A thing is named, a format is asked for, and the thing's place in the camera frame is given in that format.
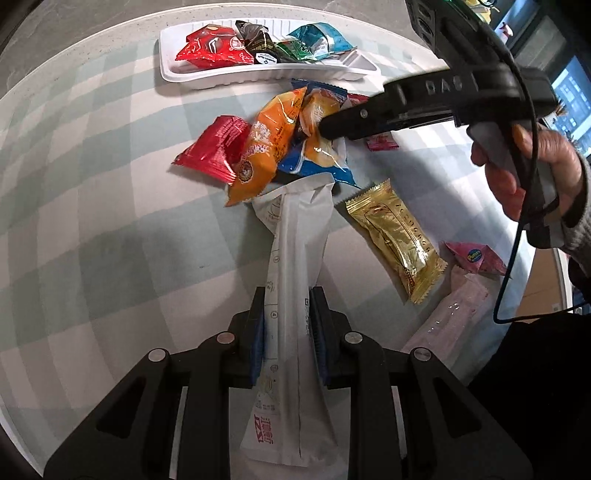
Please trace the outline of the grey sleeve forearm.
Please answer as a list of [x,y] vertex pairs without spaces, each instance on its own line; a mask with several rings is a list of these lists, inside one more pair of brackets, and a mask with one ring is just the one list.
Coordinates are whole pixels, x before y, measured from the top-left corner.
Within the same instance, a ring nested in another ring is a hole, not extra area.
[[584,157],[579,158],[579,163],[582,167],[582,190],[562,217],[565,234],[562,250],[576,261],[584,275],[590,278],[590,165]]

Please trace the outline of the person's right hand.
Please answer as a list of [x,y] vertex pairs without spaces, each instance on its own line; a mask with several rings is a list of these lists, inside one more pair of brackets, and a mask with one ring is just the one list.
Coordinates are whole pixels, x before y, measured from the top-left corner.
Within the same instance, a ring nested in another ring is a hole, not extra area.
[[[566,227],[573,228],[583,218],[588,200],[586,166],[575,147],[559,133],[539,128],[537,138],[536,173],[550,179],[551,199],[558,199],[558,210]],[[520,218],[525,190],[517,186],[513,174],[496,166],[478,143],[472,145],[471,160],[484,166],[487,182],[504,213],[514,221]]]

